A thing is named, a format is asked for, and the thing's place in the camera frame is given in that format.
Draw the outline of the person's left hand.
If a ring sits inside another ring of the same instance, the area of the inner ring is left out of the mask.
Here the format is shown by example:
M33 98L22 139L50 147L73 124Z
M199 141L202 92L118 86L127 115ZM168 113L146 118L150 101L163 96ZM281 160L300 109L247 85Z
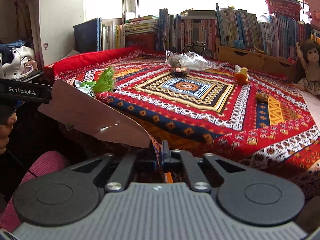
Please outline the person's left hand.
M6 151L6 146L9 142L9 134L11 133L16 121L17 115L16 112L14 112L9 116L6 123L0 126L0 154L3 154Z

